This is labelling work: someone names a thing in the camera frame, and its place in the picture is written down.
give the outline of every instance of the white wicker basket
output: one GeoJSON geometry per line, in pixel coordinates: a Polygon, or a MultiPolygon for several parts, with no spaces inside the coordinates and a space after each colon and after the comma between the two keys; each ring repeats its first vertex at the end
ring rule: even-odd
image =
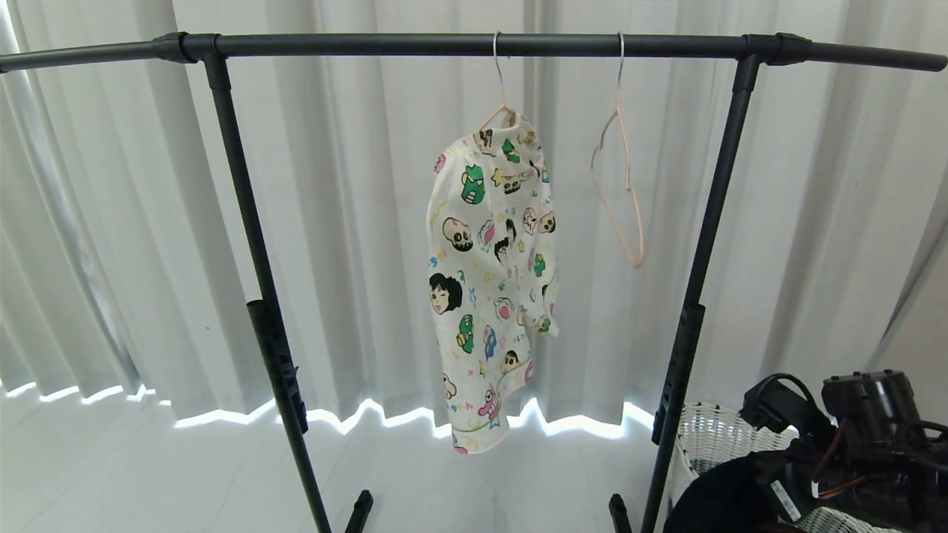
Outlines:
{"type": "MultiPolygon", "coordinates": [[[[668,476],[672,504],[678,503],[691,482],[714,466],[751,451],[783,450],[796,436],[793,428],[781,434],[767,428],[757,432],[737,413],[717,405],[685,404],[668,476]]],[[[797,527],[810,533],[898,533],[825,507],[814,510],[797,527]]]]}

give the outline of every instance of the curtain fold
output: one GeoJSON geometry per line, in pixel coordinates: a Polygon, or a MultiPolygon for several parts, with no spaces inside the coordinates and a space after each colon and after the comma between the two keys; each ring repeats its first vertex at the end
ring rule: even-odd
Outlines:
{"type": "MultiPolygon", "coordinates": [[[[937,0],[8,7],[5,42],[23,51],[178,30],[790,31],[948,49],[948,5],[937,0]]],[[[535,396],[548,420],[617,422],[626,400],[653,411],[735,62],[626,59],[622,105],[647,238],[638,270],[588,178],[619,61],[500,64],[508,104],[536,125],[547,155],[562,283],[560,337],[534,342],[537,376],[520,405],[535,396]]],[[[427,407],[445,423],[424,216],[437,155],[500,105],[493,61],[236,58],[228,67],[307,406],[345,418],[370,398],[386,415],[427,407]]],[[[929,254],[930,219],[945,212],[945,80],[833,64],[761,69],[702,296],[708,310],[690,397],[736,406],[762,374],[788,371],[818,387],[827,375],[866,367],[920,268],[913,262],[929,254]]],[[[78,385],[91,395],[143,383],[179,418],[264,404],[268,382],[244,307],[259,289],[204,69],[83,65],[6,74],[2,84],[4,387],[35,380],[44,394],[78,385]],[[36,105],[32,119],[14,111],[27,100],[36,105]],[[47,154],[57,179],[36,154],[47,154]]],[[[596,172],[631,236],[616,137],[596,172]]]]}

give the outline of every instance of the cartoon print shirt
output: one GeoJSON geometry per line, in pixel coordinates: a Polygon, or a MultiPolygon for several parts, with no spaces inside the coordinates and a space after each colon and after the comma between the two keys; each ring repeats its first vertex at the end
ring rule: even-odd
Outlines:
{"type": "Polygon", "coordinates": [[[508,430],[503,399],[533,378],[527,330],[555,337],[556,215],[533,126],[451,144],[434,166],[428,284],[454,448],[478,453],[508,430]]]}

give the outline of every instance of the white tile floor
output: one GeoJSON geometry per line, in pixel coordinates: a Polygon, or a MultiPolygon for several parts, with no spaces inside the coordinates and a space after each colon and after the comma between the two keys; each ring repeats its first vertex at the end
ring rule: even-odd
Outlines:
{"type": "MultiPolygon", "coordinates": [[[[153,395],[4,397],[0,531],[316,531],[276,416],[175,428],[153,395]]],[[[533,416],[494,450],[463,456],[426,418],[387,428],[367,411],[344,435],[311,422],[306,441],[336,531],[367,488],[367,533],[611,533],[613,492],[638,525],[655,452],[642,424],[627,417],[621,433],[547,436],[533,416]]]]}

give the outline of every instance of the black metal clothing rack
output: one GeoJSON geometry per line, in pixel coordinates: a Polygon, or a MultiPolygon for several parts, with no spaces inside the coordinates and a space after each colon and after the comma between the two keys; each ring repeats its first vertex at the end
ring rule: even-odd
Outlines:
{"type": "MultiPolygon", "coordinates": [[[[81,46],[56,50],[25,52],[0,56],[0,74],[13,70],[94,64],[142,59],[160,59],[176,63],[204,63],[214,98],[221,135],[227,152],[230,173],[250,245],[250,253],[260,285],[261,299],[247,304],[257,341],[264,357],[266,372],[273,387],[283,426],[289,441],[303,490],[319,533],[331,533],[326,510],[319,495],[316,475],[310,464],[303,434],[307,430],[306,409],[296,380],[296,367],[290,357],[283,315],[267,260],[263,230],[257,213],[240,139],[237,116],[230,94],[227,59],[245,56],[493,56],[493,34],[446,33],[349,33],[349,34],[275,34],[219,35],[170,33],[152,41],[99,46],[81,46]]],[[[780,66],[806,61],[886,66],[912,70],[941,71],[948,63],[943,55],[875,48],[867,46],[814,43],[789,33],[743,35],[740,37],[693,35],[625,35],[627,57],[708,58],[738,61],[731,106],[721,138],[704,211],[694,262],[688,278],[678,330],[671,351],[662,396],[652,429],[652,441],[658,445],[651,486],[648,491],[641,531],[652,533],[658,519],[665,490],[665,478],[674,451],[674,440],[682,416],[685,392],[702,328],[704,306],[701,294],[711,249],[718,231],[724,197],[734,169],[740,132],[747,116],[751,92],[762,65],[780,66]]],[[[619,40],[615,35],[506,34],[497,39],[497,54],[534,57],[618,57],[619,40]]],[[[368,490],[359,495],[346,533],[359,533],[372,509],[368,490]]],[[[622,497],[613,494],[609,510],[616,533],[631,533],[629,517],[622,497]]]]}

